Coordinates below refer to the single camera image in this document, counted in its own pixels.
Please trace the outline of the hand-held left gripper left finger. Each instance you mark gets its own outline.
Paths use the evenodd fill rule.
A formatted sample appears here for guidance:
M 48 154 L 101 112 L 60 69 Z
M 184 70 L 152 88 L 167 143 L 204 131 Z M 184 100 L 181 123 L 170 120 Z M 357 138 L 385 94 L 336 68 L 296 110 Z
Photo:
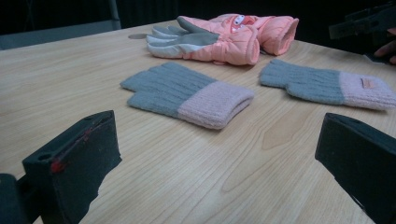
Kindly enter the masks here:
M 81 119 L 22 161 L 28 217 L 78 224 L 106 175 L 121 162 L 114 112 Z

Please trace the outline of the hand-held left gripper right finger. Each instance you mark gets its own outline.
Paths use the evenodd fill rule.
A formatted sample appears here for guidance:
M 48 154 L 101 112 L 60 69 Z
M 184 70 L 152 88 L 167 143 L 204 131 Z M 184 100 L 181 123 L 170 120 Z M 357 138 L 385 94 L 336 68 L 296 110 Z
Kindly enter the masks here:
M 360 120 L 328 113 L 315 159 L 375 224 L 396 224 L 396 138 Z

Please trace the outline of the pink padded glove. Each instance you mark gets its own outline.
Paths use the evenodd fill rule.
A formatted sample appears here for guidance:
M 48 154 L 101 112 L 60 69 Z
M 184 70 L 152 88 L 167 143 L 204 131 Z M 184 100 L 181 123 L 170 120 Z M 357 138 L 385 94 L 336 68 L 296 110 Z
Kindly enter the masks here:
M 148 51 L 156 57 L 254 65 L 260 55 L 258 31 L 245 25 L 234 31 L 231 21 L 214 22 L 179 16 L 176 26 L 153 26 Z
M 299 23 L 297 18 L 291 16 L 259 17 L 241 14 L 223 14 L 211 21 L 230 23 L 232 32 L 248 25 L 255 27 L 262 50 L 275 56 L 282 55 L 289 50 Z

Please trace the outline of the grey and pink knitted glove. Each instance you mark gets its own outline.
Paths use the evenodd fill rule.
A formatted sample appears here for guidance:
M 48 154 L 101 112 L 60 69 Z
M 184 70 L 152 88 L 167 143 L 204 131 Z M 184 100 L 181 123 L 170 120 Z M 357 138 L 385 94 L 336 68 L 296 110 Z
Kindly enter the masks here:
M 120 84 L 134 95 L 131 107 L 220 130 L 253 100 L 254 92 L 216 80 L 178 63 L 164 63 Z
M 264 86 L 284 89 L 291 96 L 326 105 L 396 108 L 396 92 L 373 76 L 272 60 L 261 70 L 260 81 Z

